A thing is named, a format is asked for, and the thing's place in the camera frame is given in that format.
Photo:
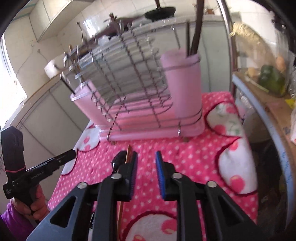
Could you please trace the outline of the person's left hand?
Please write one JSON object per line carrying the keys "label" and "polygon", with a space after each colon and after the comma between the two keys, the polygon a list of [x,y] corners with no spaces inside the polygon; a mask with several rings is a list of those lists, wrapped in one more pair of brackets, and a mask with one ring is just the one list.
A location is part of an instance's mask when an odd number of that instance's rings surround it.
{"label": "person's left hand", "polygon": [[36,186],[35,198],[36,200],[30,206],[16,198],[12,198],[11,201],[19,214],[24,215],[27,219],[42,221],[50,211],[41,185]]}

